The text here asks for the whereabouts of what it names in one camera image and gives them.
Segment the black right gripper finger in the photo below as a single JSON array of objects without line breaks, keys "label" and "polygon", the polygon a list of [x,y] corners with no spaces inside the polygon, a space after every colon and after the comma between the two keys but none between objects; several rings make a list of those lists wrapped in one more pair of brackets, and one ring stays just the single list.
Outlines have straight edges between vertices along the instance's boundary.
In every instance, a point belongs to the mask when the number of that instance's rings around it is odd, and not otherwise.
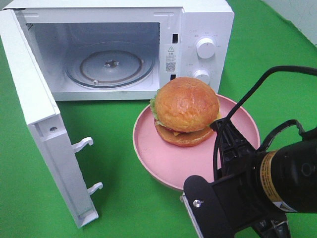
[{"label": "black right gripper finger", "polygon": [[256,149],[231,121],[218,119],[211,124],[216,132],[213,149],[213,177],[220,179],[246,171]]},{"label": "black right gripper finger", "polygon": [[260,238],[291,238],[291,232],[286,214],[268,217],[255,222],[253,230]]}]

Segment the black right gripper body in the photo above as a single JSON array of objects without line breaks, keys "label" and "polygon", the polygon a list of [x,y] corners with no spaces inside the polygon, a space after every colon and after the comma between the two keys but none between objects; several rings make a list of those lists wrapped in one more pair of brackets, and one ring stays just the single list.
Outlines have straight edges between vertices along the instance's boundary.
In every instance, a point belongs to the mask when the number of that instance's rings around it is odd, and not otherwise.
[{"label": "black right gripper body", "polygon": [[210,221],[216,228],[286,228],[287,217],[273,185],[276,152],[233,160],[237,170],[212,183]]}]

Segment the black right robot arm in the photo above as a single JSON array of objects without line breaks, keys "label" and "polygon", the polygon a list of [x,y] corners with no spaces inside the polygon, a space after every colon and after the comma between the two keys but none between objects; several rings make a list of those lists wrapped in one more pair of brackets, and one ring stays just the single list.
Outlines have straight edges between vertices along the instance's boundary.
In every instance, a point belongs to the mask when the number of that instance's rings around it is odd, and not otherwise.
[{"label": "black right robot arm", "polygon": [[231,121],[217,133],[212,189],[233,231],[252,227],[262,238],[288,238],[287,213],[317,211],[317,131],[295,119],[275,129],[255,149]]}]

